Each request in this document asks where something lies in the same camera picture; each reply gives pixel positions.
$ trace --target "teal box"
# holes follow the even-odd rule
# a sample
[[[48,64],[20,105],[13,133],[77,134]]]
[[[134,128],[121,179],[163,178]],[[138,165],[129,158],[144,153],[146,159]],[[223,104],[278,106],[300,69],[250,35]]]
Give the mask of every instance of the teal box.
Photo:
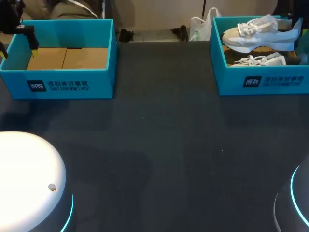
[[[228,67],[221,34],[254,17],[221,17],[213,20],[210,53],[220,95],[309,93],[309,65]],[[309,53],[309,33],[299,39],[296,53]]]
[[[31,50],[26,36],[14,35],[0,75],[14,99],[112,98],[117,41],[112,20],[37,20],[40,47],[108,48],[106,69],[26,70]]]

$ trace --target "sneaker sole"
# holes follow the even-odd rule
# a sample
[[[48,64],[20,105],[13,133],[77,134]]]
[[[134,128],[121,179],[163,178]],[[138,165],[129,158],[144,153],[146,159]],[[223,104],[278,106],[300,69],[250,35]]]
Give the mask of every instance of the sneaker sole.
[[[223,42],[224,45],[233,49],[234,51],[241,52],[241,53],[249,53],[252,50],[256,49],[257,47],[270,47],[273,50],[282,51],[282,52],[292,52],[294,51],[294,43],[262,43],[252,47],[236,47],[231,46]]]

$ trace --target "small hole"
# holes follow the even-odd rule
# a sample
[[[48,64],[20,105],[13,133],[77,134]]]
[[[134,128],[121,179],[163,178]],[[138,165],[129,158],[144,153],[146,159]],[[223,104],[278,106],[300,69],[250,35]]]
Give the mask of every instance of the small hole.
[[[48,188],[49,188],[49,190],[51,190],[52,192],[56,192],[56,191],[57,191],[57,187],[56,187],[56,185],[54,185],[54,184],[50,184],[50,185],[48,186]]]

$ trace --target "wall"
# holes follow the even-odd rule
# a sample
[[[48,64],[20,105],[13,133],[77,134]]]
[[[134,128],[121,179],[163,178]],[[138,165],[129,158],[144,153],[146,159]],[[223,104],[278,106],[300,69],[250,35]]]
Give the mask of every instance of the wall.
[[[201,17],[203,0],[107,0],[118,28],[159,30],[190,26],[190,19]],[[206,11],[217,7],[222,15],[271,14],[277,0],[207,0]]]

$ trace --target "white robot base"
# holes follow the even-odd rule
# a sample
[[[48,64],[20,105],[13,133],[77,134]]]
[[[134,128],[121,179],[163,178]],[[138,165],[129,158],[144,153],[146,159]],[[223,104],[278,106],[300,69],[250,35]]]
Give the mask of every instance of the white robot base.
[[[309,232],[309,156],[277,194],[273,216],[278,232]]]
[[[0,231],[75,231],[63,160],[41,137],[0,132],[0,189]]]

